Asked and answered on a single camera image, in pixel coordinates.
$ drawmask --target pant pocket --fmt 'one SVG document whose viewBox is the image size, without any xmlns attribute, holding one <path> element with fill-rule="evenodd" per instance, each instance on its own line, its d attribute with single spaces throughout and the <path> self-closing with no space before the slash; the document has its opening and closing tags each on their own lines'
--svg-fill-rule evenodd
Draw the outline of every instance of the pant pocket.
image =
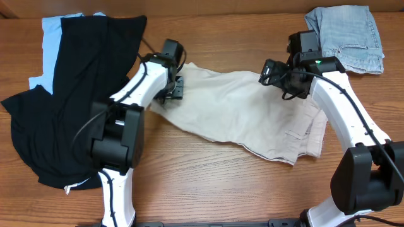
<svg viewBox="0 0 404 227">
<path fill-rule="evenodd" d="M 346 44 L 336 50 L 335 56 L 340 60 L 346 70 L 356 73 L 383 72 L 383 57 L 374 54 L 375 49 L 369 50 L 365 45 Z"/>
</svg>

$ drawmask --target white arm segment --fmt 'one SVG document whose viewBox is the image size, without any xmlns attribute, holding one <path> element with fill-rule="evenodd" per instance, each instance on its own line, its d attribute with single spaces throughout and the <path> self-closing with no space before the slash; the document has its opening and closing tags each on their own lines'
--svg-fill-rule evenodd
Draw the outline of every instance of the white arm segment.
<svg viewBox="0 0 404 227">
<path fill-rule="evenodd" d="M 125 176 L 120 176 L 118 171 L 104 168 L 112 180 L 112 206 L 115 212 L 117 225 L 129 227 L 132 226 L 135 211 L 132 203 L 132 175 L 133 169 L 130 168 Z M 102 192 L 104 193 L 104 217 L 102 224 L 107 227 L 114 227 L 114 221 L 111 217 L 110 210 L 110 193 L 107 177 L 102 173 L 98 173 L 101 177 Z"/>
<path fill-rule="evenodd" d="M 163 67 L 161 64 L 154 62 L 146 62 L 147 76 L 141 82 L 141 84 L 136 88 L 131 95 L 123 100 L 121 103 L 130 105 L 138 104 L 141 107 L 148 107 L 152 102 L 154 96 L 157 95 L 159 91 L 165 88 L 168 80 L 168 69 Z M 143 76 L 145 67 L 140 64 L 139 70 L 134 75 L 134 77 L 129 81 L 129 83 L 122 88 L 117 93 L 113 94 L 110 98 L 114 101 L 122 98 L 126 93 L 133 88 Z"/>
<path fill-rule="evenodd" d="M 160 64 L 153 62 L 146 62 L 147 76 L 141 84 L 131 93 L 131 95 L 123 100 L 121 103 L 126 105 L 138 104 L 141 107 L 147 108 L 152 102 L 154 96 L 167 85 L 168 70 Z M 131 88 L 133 88 L 140 78 L 143 76 L 145 68 L 140 64 L 139 71 L 129 81 L 129 83 L 121 90 L 111 96 L 112 99 L 118 100 L 122 98 Z M 133 224 L 135 217 L 135 210 L 132 203 L 132 174 L 133 169 L 130 168 L 125 176 L 120 176 L 119 172 L 104 168 L 105 172 L 112 179 L 113 190 L 113 208 L 115 212 L 115 219 L 118 227 L 130 227 Z M 114 227 L 114 222 L 110 212 L 110 192 L 107 178 L 101 176 L 102 191 L 104 193 L 104 218 L 102 224 L 107 227 Z"/>
<path fill-rule="evenodd" d="M 374 123 L 366 112 L 354 91 L 351 89 L 347 74 L 335 71 L 323 73 L 323 76 L 346 89 L 358 106 L 367 124 L 373 130 L 377 140 L 381 144 L 386 143 L 385 139 L 389 139 L 388 135 Z M 351 103 L 345 95 L 341 94 L 332 84 L 319 78 L 313 78 L 310 94 L 313 100 L 316 101 L 326 114 L 332 128 L 336 132 L 338 140 L 341 142 L 343 152 L 348 148 L 354 147 L 357 143 L 363 143 L 365 146 L 375 145 L 370 136 L 366 134 L 366 130 Z M 308 212 L 308 218 L 311 227 L 335 227 L 352 216 L 370 212 L 372 211 L 365 210 L 358 211 L 353 215 L 345 215 L 335 206 L 334 200 L 332 196 L 330 196 L 320 205 L 311 208 Z"/>
<path fill-rule="evenodd" d="M 348 75 L 346 73 L 335 71 L 323 73 L 323 76 L 334 81 L 347 91 L 354 100 L 356 106 L 358 106 L 367 124 L 373 130 L 377 140 L 381 144 L 386 143 L 385 139 L 389 139 L 388 135 L 374 123 L 366 112 L 350 86 Z M 351 103 L 344 94 L 340 93 L 340 90 L 335 88 L 332 84 L 329 84 L 327 81 L 313 78 L 310 87 L 310 94 L 312 99 L 326 114 L 332 128 L 338 136 L 343 152 L 348 148 L 354 147 L 357 143 L 363 143 L 365 146 L 375 145 L 371 137 L 367 135 L 366 130 Z"/>
</svg>

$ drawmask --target blue jeans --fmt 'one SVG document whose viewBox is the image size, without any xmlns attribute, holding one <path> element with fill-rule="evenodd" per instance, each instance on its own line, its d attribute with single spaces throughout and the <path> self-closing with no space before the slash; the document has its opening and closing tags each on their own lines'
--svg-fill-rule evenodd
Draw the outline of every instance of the blue jeans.
<svg viewBox="0 0 404 227">
<path fill-rule="evenodd" d="M 383 73 L 380 36 L 368 6 L 318 7 L 305 20 L 317 33 L 323 57 L 336 56 L 356 73 Z"/>
</svg>

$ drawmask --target fabric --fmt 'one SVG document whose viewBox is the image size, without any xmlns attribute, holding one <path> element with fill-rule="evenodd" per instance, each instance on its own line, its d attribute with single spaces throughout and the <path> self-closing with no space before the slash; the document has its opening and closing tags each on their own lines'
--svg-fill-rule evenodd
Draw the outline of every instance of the fabric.
<svg viewBox="0 0 404 227">
<path fill-rule="evenodd" d="M 184 65 L 182 100 L 151 104 L 178 128 L 209 141 L 233 142 L 271 161 L 293 165 L 321 154 L 327 118 L 311 97 L 282 100 L 282 90 L 262 86 L 259 74 L 216 73 Z"/>
<path fill-rule="evenodd" d="M 318 7 L 304 18 L 317 33 L 323 57 L 336 56 L 356 73 L 383 73 L 380 36 L 368 6 Z"/>
<path fill-rule="evenodd" d="M 28 79 L 30 89 L 34 89 L 37 85 L 42 85 L 45 90 L 47 90 L 50 94 L 53 94 L 53 75 L 62 37 L 61 18 L 78 16 L 84 16 L 84 14 L 76 13 L 66 16 L 42 18 L 42 29 L 44 31 L 44 39 L 42 42 L 42 49 L 44 50 L 42 56 L 42 69 L 44 73 L 42 76 Z M 105 15 L 103 13 L 95 13 L 94 16 Z"/>
<path fill-rule="evenodd" d="M 86 130 L 71 149 L 78 129 L 89 119 L 91 103 L 105 100 L 129 79 L 146 17 L 61 18 L 62 37 L 51 95 L 38 85 L 1 103 L 11 115 L 11 138 L 39 182 L 62 189 L 101 187 L 86 160 Z"/>
</svg>

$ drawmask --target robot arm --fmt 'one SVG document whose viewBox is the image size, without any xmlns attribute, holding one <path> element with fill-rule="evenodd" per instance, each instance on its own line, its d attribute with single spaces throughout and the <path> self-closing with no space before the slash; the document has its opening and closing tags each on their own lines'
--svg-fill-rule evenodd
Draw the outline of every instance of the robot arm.
<svg viewBox="0 0 404 227">
<path fill-rule="evenodd" d="M 287 93 L 292 98 L 306 98 L 310 94 L 335 130 L 345 154 L 331 179 L 331 196 L 320 205 L 302 212 L 296 222 L 291 220 L 294 226 L 335 227 L 356 215 L 381 211 L 401 202 L 403 182 L 381 149 L 388 151 L 399 171 L 404 172 L 404 143 L 391 142 L 374 123 L 351 89 L 340 61 L 336 57 L 322 57 L 313 40 L 317 40 L 314 31 L 289 36 L 288 62 L 284 64 L 268 59 L 260 82 L 281 88 L 283 97 Z M 346 95 L 357 106 L 375 140 L 368 134 Z M 371 170 L 372 162 L 380 168 Z"/>
<path fill-rule="evenodd" d="M 143 151 L 144 109 L 156 98 L 182 98 L 182 79 L 176 76 L 182 52 L 178 42 L 166 40 L 162 53 L 148 54 L 123 89 L 109 101 L 93 104 L 92 116 L 105 111 L 90 129 L 87 149 L 102 181 L 101 225 L 130 227 L 134 223 L 132 176 Z M 117 105 L 110 104 L 121 99 Z"/>
</svg>

